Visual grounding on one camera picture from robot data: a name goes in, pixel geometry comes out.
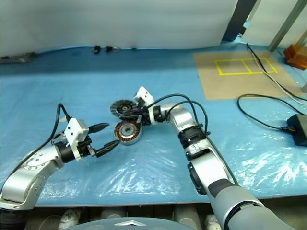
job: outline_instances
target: orange object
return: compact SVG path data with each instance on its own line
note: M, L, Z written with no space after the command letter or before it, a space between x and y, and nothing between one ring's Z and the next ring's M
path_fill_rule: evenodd
M290 45L284 50L286 63L301 70L307 69L307 47Z

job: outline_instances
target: white wall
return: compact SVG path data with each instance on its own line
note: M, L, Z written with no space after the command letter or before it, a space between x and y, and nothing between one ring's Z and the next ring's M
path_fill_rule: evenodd
M268 46L297 3L297 0L261 0L242 41ZM303 9L279 46L295 44L307 29L307 6Z
M237 0L1 0L1 55L64 46L219 45Z

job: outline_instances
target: black cable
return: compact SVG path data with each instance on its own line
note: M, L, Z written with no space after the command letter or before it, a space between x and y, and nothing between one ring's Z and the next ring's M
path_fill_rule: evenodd
M70 120L70 116L68 115L66 109L64 108L64 106L59 103L58 106L57 106L57 112L56 112L56 120L55 120L55 123L54 123L54 126L53 126L53 130L49 136L49 138L41 145L39 146L38 148L36 148L34 151L32 151L28 156L26 156L25 158L23 158L19 164L13 169L13 171L10 173L10 175L8 176L8 178L14 173L16 172L28 159L30 159L35 153L37 153L38 151L40 151L46 144L48 144L53 136L55 135L56 131L57 131L57 128L58 128L58 124L59 124L59 114L60 114L60 110L63 110L65 116L66 116L66 120L67 122Z
M270 128L274 128L274 129L278 129L278 130L281 130L281 131L290 131L292 132L293 130L290 129L289 127L278 127L278 126L272 126L272 125L269 125L263 121L260 121L259 119L255 118L254 116L248 114L241 106L240 104L240 99L243 98L243 97L265 97L265 98L271 98L271 99L275 99L275 100L278 100L278 101L281 101L283 103L285 103L286 105L288 105L289 107L291 107L292 109L294 109L295 111L297 111L299 114L302 114L302 115L305 115L303 112L299 111L298 109L296 109L293 105L291 105L290 103L288 103L287 101L283 100L283 99L280 99L280 98L277 98L277 97L272 97L272 96L267 96L267 95L261 95L261 94L253 94L253 93L247 93L247 94L243 94L241 96L238 97L238 100L237 100L237 105L238 105L238 108L239 110L244 113L246 116L250 117L251 119L267 126L267 127L270 127Z
M196 102L196 101L191 101L191 102L192 102L193 104L198 105L198 106L201 108L201 110L202 110L202 112L203 112L203 114L204 114L204 116L205 116L205 131L204 131L204 133L207 135L207 132L208 132L208 115L207 115L207 113L206 113L206 110L204 109L204 107L203 107L200 103L198 103L198 102ZM179 103L175 104L174 106L172 106L172 107L167 111L167 113L166 113L166 115L165 115L166 119L167 119L168 116L170 115L170 112L171 112L176 106L178 106L178 105L180 105L180 104L183 104L183 103L189 103L189 101L182 101L182 102L179 102Z
M188 103L189 101L182 101L182 102L179 102L177 104L175 104L174 106L172 106L166 113L165 117L168 118L170 112L178 105L180 104L183 104L183 103ZM214 143L211 141L211 139L208 137L208 116L207 116L207 113L206 113L206 110L204 109L204 107L199 103L199 102L196 102L196 101L191 101L192 103L198 105L204 116L205 116L205 131L204 131L204 134L206 135L206 138L209 140L210 144L212 145L212 147L215 149L216 153L218 154L218 156L220 157L220 159L222 160L224 166L226 167L226 169L228 170L230 176L232 177L234 183L236 185L239 185L238 181L236 180L236 177L235 175L233 174L233 172L231 171L230 167L228 166L227 162L225 161L224 157L222 156L222 154L219 152L218 148L214 145Z
M263 63L261 62L261 60L260 60L260 58L258 57L258 55L254 52L254 50L249 46L248 43L246 43L246 45L247 45L247 47L250 49L250 51L255 55L255 57L256 57L258 63L261 65L262 69L263 69L266 73L268 73L267 70L265 69L265 67L263 66ZM293 97L295 97L295 98L297 98L297 99L301 99L301 100L307 102L307 99L306 99L306 98L299 97L299 96L295 95L295 94L292 93L290 90L288 90L286 87L284 87L283 85L281 85L278 81L276 81L276 82L277 82L277 84L278 84L280 87L282 87L282 88L283 88L288 94L290 94L291 96L293 96Z
M195 111L195 107L191 101L191 99L184 95L184 94L180 94L180 93L174 93L174 94L169 94L169 95L166 95L164 97L160 97L159 99L155 100L153 103L151 103L149 106L147 106L146 108L150 108L152 106L154 106L155 104L157 104L158 102L162 101L162 100L165 100L167 98L170 98L170 97L183 97L185 99L187 99L187 101L190 103L191 107L192 107L192 110L193 110L193 114L194 114L194 117L195 117L195 121L197 123L198 126L200 126L200 123L198 122L198 118L197 118L197 114L196 114L196 111Z

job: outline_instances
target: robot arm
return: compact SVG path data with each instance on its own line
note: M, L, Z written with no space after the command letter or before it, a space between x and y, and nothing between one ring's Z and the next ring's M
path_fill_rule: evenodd
M70 118L65 131L55 135L53 145L36 152L11 174L0 194L0 229L24 229L27 211L36 205L47 179L65 163L88 155L100 157L115 148L119 141L109 142L98 150L91 146L89 134L108 125L88 127L83 120Z
M148 97L151 99L149 104L153 103L152 96L141 87L134 97L141 105L124 113L121 119L134 118L143 125L163 121L173 125L189 161L191 179L198 193L208 195L223 230L294 230L265 208L249 191L230 181L230 173L217 148L187 109L182 105L176 106L168 117L166 114L175 103L152 106L146 111L148 103L145 98Z

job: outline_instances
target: power adapter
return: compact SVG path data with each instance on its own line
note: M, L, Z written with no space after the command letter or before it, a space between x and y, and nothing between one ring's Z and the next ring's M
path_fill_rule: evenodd
M287 120L288 127L294 129L291 132L294 143L307 146L307 115L296 114Z

